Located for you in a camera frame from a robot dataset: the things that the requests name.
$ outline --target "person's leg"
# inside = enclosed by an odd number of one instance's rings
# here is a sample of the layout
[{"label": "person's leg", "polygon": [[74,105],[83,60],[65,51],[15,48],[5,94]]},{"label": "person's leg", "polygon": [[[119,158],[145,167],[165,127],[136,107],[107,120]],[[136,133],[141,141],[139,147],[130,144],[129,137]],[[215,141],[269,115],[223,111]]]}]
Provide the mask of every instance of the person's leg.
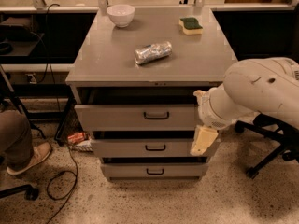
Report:
[{"label": "person's leg", "polygon": [[31,128],[28,119],[17,111],[0,113],[0,153],[13,170],[26,167],[33,157]]}]

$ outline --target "white robotic arm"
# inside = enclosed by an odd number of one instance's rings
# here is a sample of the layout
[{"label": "white robotic arm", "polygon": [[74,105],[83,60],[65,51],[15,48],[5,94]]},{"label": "white robotic arm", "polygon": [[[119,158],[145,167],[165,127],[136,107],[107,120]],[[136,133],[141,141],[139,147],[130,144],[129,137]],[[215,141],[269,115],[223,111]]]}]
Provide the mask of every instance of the white robotic arm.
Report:
[{"label": "white robotic arm", "polygon": [[196,91],[199,119],[191,153],[201,155],[217,130],[260,112],[299,128],[299,65],[288,58],[249,59],[233,64],[223,83]]}]

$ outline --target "concrete floor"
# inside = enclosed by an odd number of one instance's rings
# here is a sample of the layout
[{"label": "concrete floor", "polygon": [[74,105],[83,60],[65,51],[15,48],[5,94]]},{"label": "concrete floor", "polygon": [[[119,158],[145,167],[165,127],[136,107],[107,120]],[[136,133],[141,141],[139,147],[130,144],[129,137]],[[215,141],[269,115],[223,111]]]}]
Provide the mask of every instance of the concrete floor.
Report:
[{"label": "concrete floor", "polygon": [[[93,153],[71,151],[78,165],[78,183],[68,202],[54,201],[47,185],[61,171],[76,172],[67,146],[53,139],[57,123],[39,123],[53,151],[43,163],[23,175],[10,176],[6,163],[0,166],[0,189],[32,184],[40,191],[35,201],[23,193],[0,200],[0,223],[41,224],[150,224],[150,223],[271,223],[299,222],[299,165],[280,157],[249,179],[245,170],[255,165],[277,144],[230,127],[221,135],[221,145],[201,180],[107,181]],[[34,145],[43,142],[33,131]],[[50,185],[55,197],[64,196],[74,184],[66,173]],[[50,219],[61,208],[58,215]]]}]

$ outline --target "shoe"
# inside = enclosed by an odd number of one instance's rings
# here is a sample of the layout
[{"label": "shoe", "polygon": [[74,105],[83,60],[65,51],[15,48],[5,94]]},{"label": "shoe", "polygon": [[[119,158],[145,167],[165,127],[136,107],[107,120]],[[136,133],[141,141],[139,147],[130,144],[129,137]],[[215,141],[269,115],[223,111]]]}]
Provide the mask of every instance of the shoe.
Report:
[{"label": "shoe", "polygon": [[51,145],[47,143],[43,143],[37,147],[34,147],[34,155],[32,156],[29,164],[19,171],[14,171],[11,168],[7,168],[7,172],[9,175],[20,175],[27,171],[28,169],[32,168],[33,166],[38,165],[42,161],[44,161],[51,152]]}]

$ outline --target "white bowl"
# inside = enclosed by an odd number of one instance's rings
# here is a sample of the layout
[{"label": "white bowl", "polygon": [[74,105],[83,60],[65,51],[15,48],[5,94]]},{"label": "white bowl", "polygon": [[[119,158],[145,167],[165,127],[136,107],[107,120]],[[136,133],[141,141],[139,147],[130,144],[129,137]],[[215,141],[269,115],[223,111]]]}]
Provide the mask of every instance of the white bowl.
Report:
[{"label": "white bowl", "polygon": [[111,21],[118,27],[126,27],[132,21],[135,9],[130,5],[118,4],[107,9]]}]

